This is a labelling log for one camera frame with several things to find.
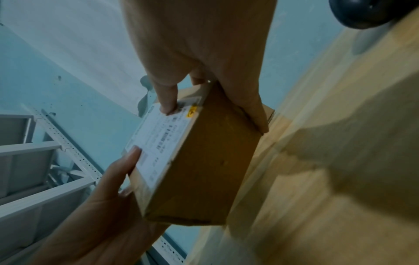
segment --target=orange sticker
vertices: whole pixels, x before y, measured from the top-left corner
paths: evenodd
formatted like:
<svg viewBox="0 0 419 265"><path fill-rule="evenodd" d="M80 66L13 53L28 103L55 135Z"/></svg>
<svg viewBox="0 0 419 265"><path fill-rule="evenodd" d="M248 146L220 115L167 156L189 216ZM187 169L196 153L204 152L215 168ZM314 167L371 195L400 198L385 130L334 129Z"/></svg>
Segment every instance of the orange sticker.
<svg viewBox="0 0 419 265"><path fill-rule="evenodd" d="M188 111L188 114L186 115L186 117L187 118L192 118L193 117L193 115L195 114L195 112L196 112L196 109L198 108L198 106L197 105L195 105L195 104L193 104L192 106L191 106L191 108L189 109L189 111Z"/></svg>

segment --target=black object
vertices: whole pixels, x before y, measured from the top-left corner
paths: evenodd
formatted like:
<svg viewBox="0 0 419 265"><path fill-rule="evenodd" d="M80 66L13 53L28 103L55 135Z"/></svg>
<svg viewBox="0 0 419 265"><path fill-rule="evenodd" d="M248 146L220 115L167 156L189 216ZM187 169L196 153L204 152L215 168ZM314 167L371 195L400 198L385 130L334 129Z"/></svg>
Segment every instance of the black object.
<svg viewBox="0 0 419 265"><path fill-rule="evenodd" d="M329 0L329 4L344 26L366 29L402 16L415 8L419 0Z"/></svg>

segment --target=teal wall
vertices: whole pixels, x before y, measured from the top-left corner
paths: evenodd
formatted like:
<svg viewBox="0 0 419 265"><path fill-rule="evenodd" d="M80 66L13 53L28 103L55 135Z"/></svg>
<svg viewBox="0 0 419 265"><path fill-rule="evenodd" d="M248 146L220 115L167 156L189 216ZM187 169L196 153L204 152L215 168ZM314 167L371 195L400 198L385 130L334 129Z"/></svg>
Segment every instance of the teal wall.
<svg viewBox="0 0 419 265"><path fill-rule="evenodd" d="M262 101L278 107L341 29L327 0L279 0L260 76ZM179 88L190 85L186 78ZM57 123L103 169L120 157L141 121L0 26L0 108L21 103L56 113ZM168 234L188 253L198 231L172 226Z"/></svg>

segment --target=wood grain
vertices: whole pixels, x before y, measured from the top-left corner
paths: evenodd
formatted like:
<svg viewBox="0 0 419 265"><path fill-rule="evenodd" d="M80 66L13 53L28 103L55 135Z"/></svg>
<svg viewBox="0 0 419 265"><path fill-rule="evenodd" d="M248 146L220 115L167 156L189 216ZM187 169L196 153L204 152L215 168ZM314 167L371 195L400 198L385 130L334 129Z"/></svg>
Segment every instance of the wood grain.
<svg viewBox="0 0 419 265"><path fill-rule="evenodd" d="M192 265L419 263L419 10L344 31L260 141Z"/></svg>

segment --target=gray panel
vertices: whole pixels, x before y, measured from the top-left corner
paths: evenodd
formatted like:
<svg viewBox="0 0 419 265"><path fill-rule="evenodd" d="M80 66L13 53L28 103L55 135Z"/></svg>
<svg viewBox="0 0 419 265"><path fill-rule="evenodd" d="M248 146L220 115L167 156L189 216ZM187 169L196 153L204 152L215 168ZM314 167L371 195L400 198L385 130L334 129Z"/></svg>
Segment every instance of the gray panel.
<svg viewBox="0 0 419 265"><path fill-rule="evenodd" d="M22 144L28 119L0 118L0 145Z"/></svg>
<svg viewBox="0 0 419 265"><path fill-rule="evenodd" d="M42 207L41 218L37 227L35 241L50 234L80 204L85 189L53 200Z"/></svg>
<svg viewBox="0 0 419 265"><path fill-rule="evenodd" d="M54 150L13 156L8 194L38 186L46 180Z"/></svg>
<svg viewBox="0 0 419 265"><path fill-rule="evenodd" d="M35 214L36 209L32 209L0 222L0 261L24 247Z"/></svg>

